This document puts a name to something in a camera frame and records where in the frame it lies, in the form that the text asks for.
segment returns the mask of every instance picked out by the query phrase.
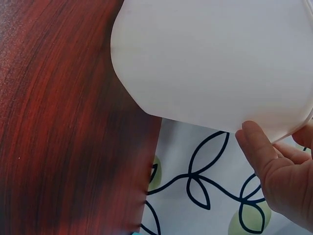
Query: black leaf pattern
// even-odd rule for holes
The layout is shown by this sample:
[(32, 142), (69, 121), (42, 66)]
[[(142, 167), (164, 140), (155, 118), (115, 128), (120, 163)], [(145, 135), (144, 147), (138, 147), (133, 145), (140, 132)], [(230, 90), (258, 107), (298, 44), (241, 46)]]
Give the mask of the black leaf pattern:
[[(206, 143), (208, 143), (210, 140), (212, 140), (212, 139), (214, 139), (216, 137), (219, 137), (221, 135), (225, 135), (225, 139), (224, 139), (222, 147), (221, 147), (219, 153), (217, 154), (217, 156), (210, 163), (208, 163), (206, 166), (204, 166), (202, 169), (193, 172), (192, 171), (193, 163), (194, 163), (195, 157), (196, 157), (197, 153), (199, 152), (199, 150)], [(242, 228), (246, 232), (251, 233), (251, 234), (261, 234), (264, 231), (264, 228), (265, 228), (265, 214), (264, 214), (262, 209), (257, 204), (261, 203), (261, 202), (264, 202), (265, 198), (261, 198), (261, 199), (257, 199), (257, 200), (250, 200), (251, 197), (253, 197), (255, 194), (258, 193), (258, 191), (261, 189), (261, 186), (259, 185), (253, 192), (249, 193), (247, 196), (244, 196), (245, 189), (246, 189), (247, 185), (250, 183), (250, 181), (252, 179), (254, 179), (254, 177), (256, 177), (255, 174), (252, 174), (251, 176), (249, 176), (248, 179), (244, 182), (244, 184), (243, 184), (243, 186), (241, 188), (239, 197), (236, 196), (236, 195), (233, 195), (232, 193), (230, 193), (229, 191), (224, 189), (222, 186), (220, 186), (215, 181), (200, 175), (201, 173), (207, 171), (210, 167), (212, 167), (221, 158), (221, 156), (223, 155), (223, 153), (224, 153), (224, 151), (225, 151), (225, 149), (227, 147), (227, 144), (228, 144), (228, 141), (229, 141), (229, 135), (230, 135), (229, 133), (226, 133), (226, 132), (223, 132), (223, 131), (218, 131), (218, 132), (210, 135), (206, 139), (204, 139), (197, 146), (197, 148), (195, 149), (195, 151), (193, 152), (193, 154), (191, 156), (190, 163), (189, 163), (189, 166), (188, 166), (188, 173), (181, 174), (181, 175), (178, 175), (178, 176), (174, 177), (171, 181), (169, 181), (165, 185), (163, 185), (163, 186), (161, 186), (161, 187), (159, 187), (157, 189), (154, 189), (152, 191), (149, 191), (147, 195), (159, 193), (159, 192), (165, 190), (166, 188), (168, 188), (171, 184), (173, 184), (177, 180), (186, 178), (187, 179), (186, 192), (187, 192), (187, 196), (189, 197), (189, 199), (194, 204), (196, 204), (197, 206), (199, 206), (199, 207), (201, 207), (201, 208), (203, 208), (205, 210), (210, 210), (211, 209), (211, 203), (210, 203), (209, 193), (208, 193), (206, 187), (204, 186), (203, 182), (209, 183), (210, 185), (214, 186), (215, 188), (217, 188), (218, 190), (223, 192), (226, 196), (228, 196), (231, 199), (233, 199), (233, 200), (235, 200), (235, 201), (240, 203), (240, 205), (239, 205), (239, 222), (240, 222), (240, 225), (242, 226)], [(199, 202), (192, 195), (192, 192), (190, 190), (190, 184), (191, 184), (192, 180), (197, 182), (198, 185), (201, 187), (201, 189), (203, 191), (203, 194), (204, 194), (204, 197), (205, 197), (205, 204), (202, 203), (202, 202)], [(150, 231), (144, 225), (141, 225), (141, 227), (143, 228), (143, 230), (145, 230), (147, 233), (149, 233), (151, 235), (161, 235), (161, 228), (160, 228), (160, 224), (159, 224), (159, 220), (158, 220), (157, 214), (156, 214), (155, 210), (153, 209), (152, 205), (148, 201), (146, 201), (146, 205), (151, 210), (151, 212), (152, 212), (152, 214), (154, 216), (158, 234), (155, 234), (154, 232)], [(259, 231), (254, 231), (254, 230), (248, 228), (244, 224), (244, 221), (243, 221), (243, 208), (244, 208), (244, 206), (254, 207), (260, 213), (260, 215), (262, 217), (262, 226), (261, 226), (261, 229)]]

